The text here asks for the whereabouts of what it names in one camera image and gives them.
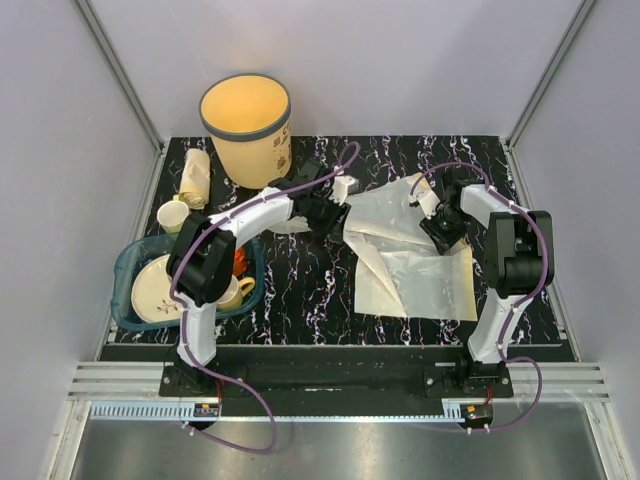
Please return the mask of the detached white trash bag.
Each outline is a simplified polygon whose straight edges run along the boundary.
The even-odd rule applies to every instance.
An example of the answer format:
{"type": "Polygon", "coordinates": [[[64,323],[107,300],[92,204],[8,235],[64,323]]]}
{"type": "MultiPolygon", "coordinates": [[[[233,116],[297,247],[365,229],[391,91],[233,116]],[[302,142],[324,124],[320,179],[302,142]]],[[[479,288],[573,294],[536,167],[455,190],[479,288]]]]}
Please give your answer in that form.
{"type": "Polygon", "coordinates": [[[409,197],[432,190],[415,175],[350,195],[343,242],[358,257],[354,311],[359,314],[477,320],[472,250],[460,240],[439,254],[420,228],[409,197]]]}

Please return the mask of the white trash bag roll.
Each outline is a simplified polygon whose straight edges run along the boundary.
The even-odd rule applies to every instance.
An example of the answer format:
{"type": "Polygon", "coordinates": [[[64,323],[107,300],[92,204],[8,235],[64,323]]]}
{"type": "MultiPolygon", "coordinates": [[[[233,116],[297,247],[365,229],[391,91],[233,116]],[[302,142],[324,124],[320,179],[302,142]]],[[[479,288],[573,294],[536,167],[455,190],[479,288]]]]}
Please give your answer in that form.
{"type": "Polygon", "coordinates": [[[191,148],[186,152],[185,165],[178,193],[173,199],[192,210],[203,210],[209,203],[211,160],[206,151],[191,148]]]}

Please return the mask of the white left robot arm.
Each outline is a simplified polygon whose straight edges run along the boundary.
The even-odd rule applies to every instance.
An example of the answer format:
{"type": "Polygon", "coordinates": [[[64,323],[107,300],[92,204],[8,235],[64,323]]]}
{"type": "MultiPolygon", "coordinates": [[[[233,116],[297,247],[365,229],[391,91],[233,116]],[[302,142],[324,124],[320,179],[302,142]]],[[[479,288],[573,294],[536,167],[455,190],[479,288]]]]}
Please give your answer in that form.
{"type": "Polygon", "coordinates": [[[210,217],[193,213],[187,218],[166,266],[169,295],[182,312],[178,347],[165,377],[181,377],[181,387],[196,396],[215,387],[216,372],[208,364],[216,355],[216,314],[232,283],[236,250],[298,217],[320,239],[339,234],[350,210],[346,199],[359,187],[345,169],[329,171],[309,160],[293,178],[271,181],[255,197],[230,210],[210,217]]]}

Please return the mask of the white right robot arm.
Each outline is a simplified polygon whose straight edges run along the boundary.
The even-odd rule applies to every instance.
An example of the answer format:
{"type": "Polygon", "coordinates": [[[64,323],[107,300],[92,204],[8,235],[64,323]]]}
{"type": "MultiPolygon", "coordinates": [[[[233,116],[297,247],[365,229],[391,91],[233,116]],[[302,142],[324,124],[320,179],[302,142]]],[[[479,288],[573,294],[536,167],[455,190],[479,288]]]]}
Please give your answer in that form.
{"type": "Polygon", "coordinates": [[[506,199],[486,175],[472,180],[453,162],[445,167],[443,197],[425,212],[420,227],[444,255],[465,237],[471,221],[482,225],[488,291],[476,328],[454,365],[424,372],[426,393],[509,398],[510,338],[526,308],[554,278],[552,217],[506,199]]]}

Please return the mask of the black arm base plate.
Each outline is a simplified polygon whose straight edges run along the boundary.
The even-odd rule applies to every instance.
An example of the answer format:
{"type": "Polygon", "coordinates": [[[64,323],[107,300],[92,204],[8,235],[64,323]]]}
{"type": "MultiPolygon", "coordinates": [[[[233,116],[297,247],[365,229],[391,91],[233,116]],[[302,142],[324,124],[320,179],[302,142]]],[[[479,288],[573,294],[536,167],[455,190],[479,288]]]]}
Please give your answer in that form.
{"type": "Polygon", "coordinates": [[[218,382],[178,358],[171,348],[159,393],[169,396],[228,398],[248,393],[247,384],[275,391],[399,391],[427,398],[507,399],[514,396],[504,363],[482,366],[466,349],[451,346],[253,346],[222,345],[208,368],[236,379],[218,382]]]}

